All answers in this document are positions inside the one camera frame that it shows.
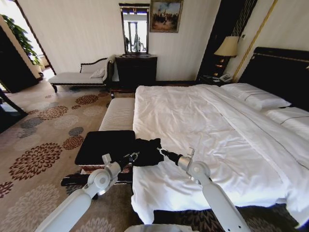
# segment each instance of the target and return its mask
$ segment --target lamp shade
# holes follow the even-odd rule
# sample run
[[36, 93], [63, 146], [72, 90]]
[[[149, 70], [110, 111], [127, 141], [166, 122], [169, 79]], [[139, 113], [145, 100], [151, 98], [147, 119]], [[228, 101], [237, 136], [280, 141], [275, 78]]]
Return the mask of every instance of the lamp shade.
[[238, 38], [238, 36], [226, 36], [221, 46], [214, 54], [223, 57], [237, 56]]

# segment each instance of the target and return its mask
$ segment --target white cushion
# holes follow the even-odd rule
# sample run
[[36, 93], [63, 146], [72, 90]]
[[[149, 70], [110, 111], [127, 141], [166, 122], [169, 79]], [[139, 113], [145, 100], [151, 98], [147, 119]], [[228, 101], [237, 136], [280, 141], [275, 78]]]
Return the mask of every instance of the white cushion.
[[221, 88], [258, 111], [263, 108], [279, 108], [291, 105], [288, 101], [276, 95], [246, 83], [233, 83], [221, 86]]
[[102, 78], [105, 75], [105, 67], [94, 71], [90, 78]]
[[[106, 59], [106, 64], [105, 64], [105, 70], [107, 70], [107, 66], [108, 66], [108, 63], [110, 62], [110, 63], [114, 63], [115, 62], [115, 55], [112, 55], [112, 56], [110, 56], [110, 57], [108, 57], [107, 59]], [[107, 73], [107, 71], [105, 72], [105, 75], [103, 76], [103, 78], [102, 78], [102, 81], [105, 81], [106, 80], [106, 78], [107, 78], [107, 76], [108, 76], [108, 73]]]
[[309, 112], [289, 107], [269, 110], [264, 114], [309, 141]]
[[50, 78], [52, 84], [103, 84], [101, 78], [90, 78], [91, 73], [63, 72]]
[[106, 67], [107, 67], [107, 59], [100, 60], [98, 63], [95, 64], [83, 64], [81, 73], [93, 73], [98, 69]]
[[99, 131], [133, 130], [135, 98], [115, 98], [111, 101]]

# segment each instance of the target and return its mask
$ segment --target table lamp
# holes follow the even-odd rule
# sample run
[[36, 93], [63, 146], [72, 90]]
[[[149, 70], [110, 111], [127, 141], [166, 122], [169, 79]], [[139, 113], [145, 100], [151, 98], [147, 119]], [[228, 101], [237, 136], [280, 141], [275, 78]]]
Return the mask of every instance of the table lamp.
[[222, 75], [226, 65], [231, 57], [237, 56], [237, 43], [239, 36], [226, 36], [221, 46], [214, 53], [217, 56], [222, 56], [219, 64], [216, 64], [216, 71], [213, 73], [214, 76]]

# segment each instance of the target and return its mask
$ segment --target cream wall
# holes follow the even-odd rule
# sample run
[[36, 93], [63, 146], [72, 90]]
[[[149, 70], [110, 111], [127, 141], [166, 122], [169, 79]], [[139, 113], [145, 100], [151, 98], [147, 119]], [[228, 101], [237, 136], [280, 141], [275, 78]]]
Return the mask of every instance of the cream wall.
[[6, 33], [7, 37], [11, 40], [12, 44], [16, 48], [17, 52], [21, 56], [21, 58], [24, 60], [25, 64], [28, 66], [32, 74], [34, 75], [35, 78], [40, 78], [40, 75], [34, 65], [31, 63], [30, 59], [26, 55], [25, 51], [19, 44], [18, 40], [15, 38], [14, 34], [12, 33], [11, 29], [7, 25], [7, 23], [4, 21], [3, 17], [0, 15], [0, 27], [4, 30]]
[[[119, 2], [149, 0], [19, 1], [55, 71], [76, 72], [80, 63], [123, 54]], [[149, 33], [158, 55], [157, 80], [194, 80], [220, 5], [184, 0], [179, 33]]]
[[[230, 60], [225, 72], [234, 74], [272, 2], [273, 0], [258, 0], [243, 32], [246, 34], [245, 41], [239, 42], [239, 55]], [[254, 49], [258, 46], [309, 51], [308, 9], [309, 0], [278, 0], [237, 73], [237, 80], [241, 77]]]

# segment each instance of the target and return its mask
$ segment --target telephone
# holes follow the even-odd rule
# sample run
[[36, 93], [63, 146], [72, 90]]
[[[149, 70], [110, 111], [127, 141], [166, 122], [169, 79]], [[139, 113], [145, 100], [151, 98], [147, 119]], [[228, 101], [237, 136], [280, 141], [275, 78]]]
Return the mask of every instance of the telephone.
[[225, 74], [219, 77], [219, 80], [223, 82], [230, 82], [232, 79], [233, 78], [229, 74]]

